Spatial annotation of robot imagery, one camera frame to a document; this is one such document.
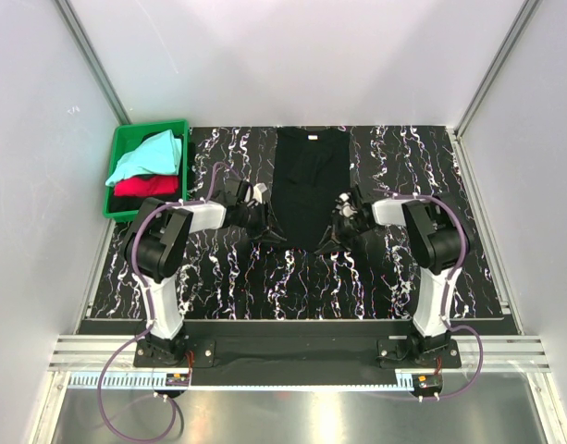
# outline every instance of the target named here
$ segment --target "folded clothes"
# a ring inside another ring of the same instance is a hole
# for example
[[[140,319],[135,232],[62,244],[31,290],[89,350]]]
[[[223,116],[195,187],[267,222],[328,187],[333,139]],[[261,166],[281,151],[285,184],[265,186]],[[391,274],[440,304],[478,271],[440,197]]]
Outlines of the folded clothes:
[[[172,194],[179,188],[178,176],[135,176],[115,185],[116,196],[150,197]]]
[[[177,175],[181,157],[182,140],[175,138],[172,129],[169,129],[146,139],[134,151],[123,154],[105,185],[114,187],[121,180],[145,174]]]

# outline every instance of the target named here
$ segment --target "white wall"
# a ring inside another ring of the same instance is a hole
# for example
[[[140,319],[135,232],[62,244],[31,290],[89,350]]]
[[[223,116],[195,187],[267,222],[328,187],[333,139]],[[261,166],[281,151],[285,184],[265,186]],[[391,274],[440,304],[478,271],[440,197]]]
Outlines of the white wall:
[[[0,444],[77,320],[116,124],[54,3],[0,0]]]
[[[456,125],[523,0],[71,0],[134,121]]]
[[[542,3],[463,138],[567,410],[567,0]]]

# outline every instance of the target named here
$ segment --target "metal floor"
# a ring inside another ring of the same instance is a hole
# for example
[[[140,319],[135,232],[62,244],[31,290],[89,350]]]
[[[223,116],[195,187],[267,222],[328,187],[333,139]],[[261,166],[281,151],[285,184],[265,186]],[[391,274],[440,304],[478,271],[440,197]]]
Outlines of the metal floor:
[[[461,387],[446,376],[444,392]],[[141,390],[105,390],[114,425],[134,438],[157,436],[171,413],[159,400],[125,411]],[[483,374],[454,400],[419,404],[407,394],[190,391],[177,398],[177,419],[162,442],[236,443],[520,443],[547,442],[528,381],[521,374]],[[69,389],[57,423],[56,444],[119,443],[101,425],[94,390]]]

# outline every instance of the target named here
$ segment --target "black mounting plate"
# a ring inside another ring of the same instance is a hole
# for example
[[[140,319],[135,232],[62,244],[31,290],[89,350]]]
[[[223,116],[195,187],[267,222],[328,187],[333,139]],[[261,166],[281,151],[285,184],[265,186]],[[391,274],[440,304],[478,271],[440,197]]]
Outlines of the black mounting plate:
[[[390,369],[402,369],[402,368],[412,368],[420,370],[435,370],[437,368],[436,357],[441,356],[441,367],[442,368],[462,368],[462,361],[460,359],[460,350],[458,349],[458,342],[454,339],[450,339],[450,345],[447,349],[441,351],[439,355],[433,357],[433,359],[414,361],[411,359],[404,359],[403,361],[392,361],[392,354],[397,350],[397,346],[403,343],[405,339],[379,339],[377,341],[377,355],[379,356],[379,366],[381,368]],[[383,354],[386,353],[388,359],[383,359]]]
[[[212,339],[188,339],[187,350],[194,355],[193,368],[209,368],[213,366],[216,355],[216,342]],[[179,363],[174,363],[174,358],[165,352],[153,350],[146,340],[137,343],[135,351],[134,367],[146,368],[186,368],[189,366],[186,357]]]

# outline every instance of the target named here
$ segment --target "red cloth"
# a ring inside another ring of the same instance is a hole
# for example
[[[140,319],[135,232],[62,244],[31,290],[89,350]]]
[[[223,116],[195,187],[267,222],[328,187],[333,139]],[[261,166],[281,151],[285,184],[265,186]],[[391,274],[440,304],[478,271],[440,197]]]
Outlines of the red cloth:
[[[116,196],[150,197],[158,194],[172,194],[179,188],[178,176],[153,176],[149,179],[137,176],[121,180],[115,185]]]

